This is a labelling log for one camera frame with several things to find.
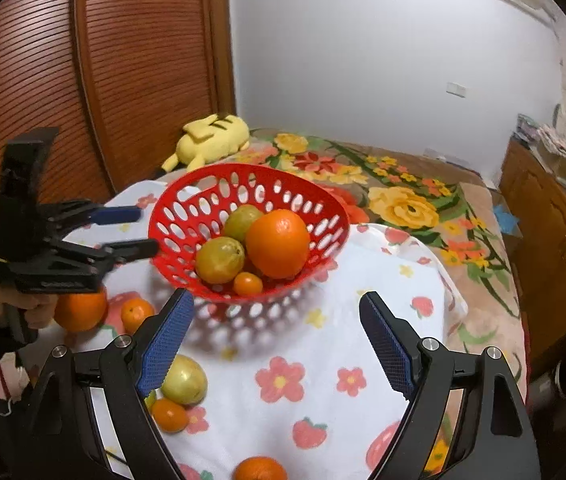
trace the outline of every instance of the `wooden dresser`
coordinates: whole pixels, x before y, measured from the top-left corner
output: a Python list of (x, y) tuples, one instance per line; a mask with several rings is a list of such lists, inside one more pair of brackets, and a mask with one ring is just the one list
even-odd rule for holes
[(566, 349), (566, 190), (516, 140), (508, 146), (500, 188), (523, 235), (512, 264), (528, 318), (534, 377)]

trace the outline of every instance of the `yellow stuffed toy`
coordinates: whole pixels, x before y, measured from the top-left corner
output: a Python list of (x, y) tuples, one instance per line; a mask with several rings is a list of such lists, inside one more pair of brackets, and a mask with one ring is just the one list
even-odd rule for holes
[(161, 166), (166, 173), (173, 171), (179, 162), (187, 164), (188, 171), (196, 170), (250, 145), (247, 124), (233, 115), (213, 114), (186, 124), (183, 131), (176, 152)]

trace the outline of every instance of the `red plastic basket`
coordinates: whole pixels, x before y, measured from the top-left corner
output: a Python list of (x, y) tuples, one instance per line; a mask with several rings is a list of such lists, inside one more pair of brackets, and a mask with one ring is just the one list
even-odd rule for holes
[[(208, 286), (194, 272), (196, 251), (208, 238), (219, 236), (229, 213), (246, 203), (263, 212), (291, 209), (303, 219), (311, 238), (307, 262), (293, 280), (264, 280), (263, 292), (249, 297), (236, 295), (232, 283)], [(292, 293), (323, 270), (348, 235), (345, 209), (325, 189), (293, 174), (250, 164), (215, 164), (185, 174), (163, 192), (149, 225), (149, 237), (161, 246), (153, 259), (159, 272), (199, 298), (228, 304), (262, 303)]]

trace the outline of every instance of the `orange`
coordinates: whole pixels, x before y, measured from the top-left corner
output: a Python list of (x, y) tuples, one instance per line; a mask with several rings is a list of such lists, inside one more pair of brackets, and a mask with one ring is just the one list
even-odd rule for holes
[(157, 426), (165, 433), (183, 431), (189, 422), (185, 408), (170, 399), (157, 399), (152, 405), (152, 416)]
[(307, 260), (310, 234), (299, 215), (277, 209), (252, 223), (245, 248), (254, 266), (266, 276), (293, 278)]
[(121, 306), (121, 321), (128, 334), (138, 330), (146, 318), (154, 315), (152, 303), (143, 298), (130, 298)]
[(268, 456), (243, 460), (234, 470), (234, 480), (287, 480), (283, 466)]
[(263, 292), (263, 281), (251, 272), (239, 272), (234, 278), (234, 292), (239, 296), (254, 296)]
[(61, 294), (54, 320), (67, 332), (91, 330), (103, 319), (108, 309), (105, 287), (93, 294)]

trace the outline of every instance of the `light switch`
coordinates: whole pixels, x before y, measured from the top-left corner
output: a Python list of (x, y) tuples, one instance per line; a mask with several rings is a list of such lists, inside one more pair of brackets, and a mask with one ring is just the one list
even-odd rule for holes
[(448, 94), (465, 97), (468, 94), (468, 89), (457, 83), (448, 83)]

